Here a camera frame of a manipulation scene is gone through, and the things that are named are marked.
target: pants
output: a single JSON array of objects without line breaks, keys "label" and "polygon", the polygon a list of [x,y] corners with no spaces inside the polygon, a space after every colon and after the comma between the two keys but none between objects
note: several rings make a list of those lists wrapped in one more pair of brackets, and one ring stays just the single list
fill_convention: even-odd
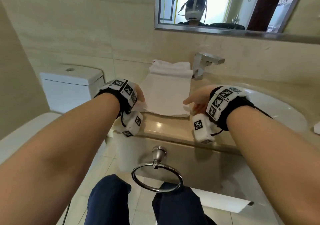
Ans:
[{"label": "pants", "polygon": [[[161,188],[172,186],[165,182]],[[130,225],[130,191],[131,186],[115,174],[101,179],[89,196],[85,225]],[[217,225],[204,214],[200,198],[189,187],[156,193],[152,206],[158,225]]]}]

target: hand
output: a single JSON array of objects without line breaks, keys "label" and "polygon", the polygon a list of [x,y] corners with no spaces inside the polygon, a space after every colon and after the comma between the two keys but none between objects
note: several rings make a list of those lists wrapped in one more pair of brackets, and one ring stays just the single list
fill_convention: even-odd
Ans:
[{"label": "hand", "polygon": [[209,85],[197,89],[190,97],[183,101],[183,104],[187,105],[194,102],[195,104],[192,110],[195,112],[195,114],[204,114],[210,101],[210,93],[216,87],[218,86]]},{"label": "hand", "polygon": [[135,90],[137,91],[137,94],[138,94],[137,100],[141,101],[141,102],[144,102],[145,98],[144,98],[143,92],[142,92],[141,88],[139,87],[139,85],[135,84],[134,88],[135,88]]}]

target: forearm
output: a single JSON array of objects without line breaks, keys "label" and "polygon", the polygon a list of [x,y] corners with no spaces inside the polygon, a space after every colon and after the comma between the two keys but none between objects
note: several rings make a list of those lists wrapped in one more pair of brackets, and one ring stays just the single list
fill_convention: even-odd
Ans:
[{"label": "forearm", "polygon": [[248,106],[232,111],[227,126],[284,222],[318,223],[319,151],[291,129]]},{"label": "forearm", "polygon": [[[59,218],[57,214],[61,215],[82,182],[119,110],[116,97],[104,93],[46,126],[4,162],[0,166],[0,177],[6,180],[0,182],[0,223],[50,224]],[[23,221],[13,221],[14,213],[26,207],[30,219],[17,216]]]}]

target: tiled floor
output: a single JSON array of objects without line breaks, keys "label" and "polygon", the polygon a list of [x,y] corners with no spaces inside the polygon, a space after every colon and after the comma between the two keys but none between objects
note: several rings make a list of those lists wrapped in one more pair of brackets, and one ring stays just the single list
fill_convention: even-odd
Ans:
[{"label": "tiled floor", "polygon": [[[116,157],[116,148],[113,138],[108,139],[106,150],[96,163],[96,165],[89,171],[78,191],[74,195],[71,206],[67,215],[65,225],[83,225],[87,214],[87,201],[92,188],[104,176],[116,174],[122,180],[126,181],[132,186],[132,190],[128,196],[130,224],[132,225],[154,225],[155,216],[152,209],[151,202],[155,193],[142,189],[131,178],[130,173],[120,172],[118,168],[118,159]],[[139,177],[139,179],[147,185],[160,187],[161,181]],[[204,207],[204,212],[212,218],[218,225],[233,225],[232,214],[228,211],[217,210],[209,207]],[[57,225],[62,225],[64,214],[60,218]],[[243,220],[241,223],[239,216],[235,217],[237,224],[262,224]]]}]

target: white sink basin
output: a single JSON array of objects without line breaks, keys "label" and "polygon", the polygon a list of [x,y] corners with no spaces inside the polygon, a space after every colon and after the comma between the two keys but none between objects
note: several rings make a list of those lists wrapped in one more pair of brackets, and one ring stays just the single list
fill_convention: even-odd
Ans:
[{"label": "white sink basin", "polygon": [[238,86],[237,88],[246,91],[250,101],[272,118],[296,132],[304,132],[307,130],[306,118],[295,108],[266,94]]}]

